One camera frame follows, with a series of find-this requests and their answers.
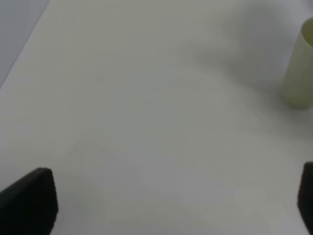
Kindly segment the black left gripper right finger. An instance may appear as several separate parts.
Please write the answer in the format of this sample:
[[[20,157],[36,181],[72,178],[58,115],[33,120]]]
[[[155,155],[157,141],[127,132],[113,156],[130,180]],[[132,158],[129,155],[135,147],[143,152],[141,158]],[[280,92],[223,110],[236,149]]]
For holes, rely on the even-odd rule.
[[[313,163],[303,166],[297,205],[301,218],[310,235],[313,235]]]

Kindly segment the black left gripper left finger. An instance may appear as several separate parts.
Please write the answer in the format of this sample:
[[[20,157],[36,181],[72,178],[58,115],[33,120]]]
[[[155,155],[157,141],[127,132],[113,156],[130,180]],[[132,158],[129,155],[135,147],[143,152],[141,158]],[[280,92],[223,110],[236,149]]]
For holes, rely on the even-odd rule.
[[[37,168],[0,192],[0,233],[49,235],[58,211],[53,172]]]

